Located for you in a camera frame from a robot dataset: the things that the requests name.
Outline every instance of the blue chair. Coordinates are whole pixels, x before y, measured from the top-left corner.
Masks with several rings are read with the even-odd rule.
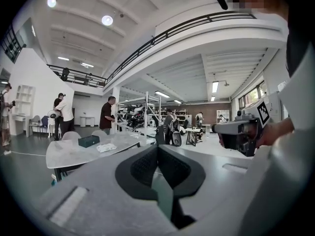
[[[47,132],[47,129],[48,129],[48,116],[44,116],[42,119],[41,119],[41,125],[39,126],[39,132],[40,132],[40,129],[46,129],[46,132]]]

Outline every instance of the white t-shirt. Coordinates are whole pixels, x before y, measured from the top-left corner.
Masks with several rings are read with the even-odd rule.
[[[9,93],[7,90],[3,90],[2,91],[3,97],[4,97],[4,102],[5,103],[9,103]],[[2,116],[8,116],[8,108],[4,108],[3,112],[2,112]]]
[[[61,111],[63,115],[63,121],[70,121],[73,119],[72,105],[67,101],[66,98],[63,98],[56,109]]]

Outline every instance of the window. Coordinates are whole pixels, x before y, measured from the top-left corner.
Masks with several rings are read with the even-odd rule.
[[[238,99],[240,110],[264,97],[265,92],[267,92],[267,85],[263,81],[262,83],[257,85],[252,91]]]
[[[259,85],[259,89],[260,89],[260,95],[261,95],[261,98],[265,96],[265,93],[267,93],[267,85],[265,82],[261,83]]]
[[[250,91],[245,95],[245,100],[246,100],[246,106],[249,104],[252,104],[253,102],[257,101],[258,98],[258,90],[255,88],[254,90]]]

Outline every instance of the white chair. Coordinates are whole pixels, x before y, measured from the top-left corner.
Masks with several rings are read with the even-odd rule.
[[[106,139],[107,137],[107,134],[103,130],[95,130],[92,135],[98,136],[100,141]]]
[[[63,135],[62,141],[63,140],[76,140],[76,139],[80,139],[80,138],[81,138],[81,136],[77,132],[69,131]]]

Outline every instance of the fluorescent light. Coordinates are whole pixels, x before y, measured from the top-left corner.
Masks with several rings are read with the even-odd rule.
[[[51,8],[54,8],[57,4],[57,0],[47,0],[47,5]]]
[[[168,95],[166,95],[166,94],[164,94],[164,93],[162,93],[162,92],[160,92],[160,91],[156,91],[156,94],[159,94],[159,95],[161,95],[161,96],[163,96],[163,97],[165,97],[165,98],[169,98]]]
[[[86,64],[86,63],[82,63],[83,65],[87,65],[89,67],[94,67],[93,65],[89,65],[89,64]]]
[[[212,83],[212,92],[217,92],[218,91],[218,86],[219,86],[219,82],[218,81],[214,81]]]
[[[62,60],[66,60],[66,61],[69,61],[69,59],[67,58],[63,58],[63,57],[58,57],[59,59],[62,59]]]
[[[36,37],[36,35],[35,35],[35,30],[34,30],[33,25],[31,26],[31,31],[32,31],[32,33],[33,33],[34,37]]]
[[[102,24],[103,25],[106,25],[106,26],[109,26],[113,23],[113,18],[111,16],[104,16],[102,17]]]

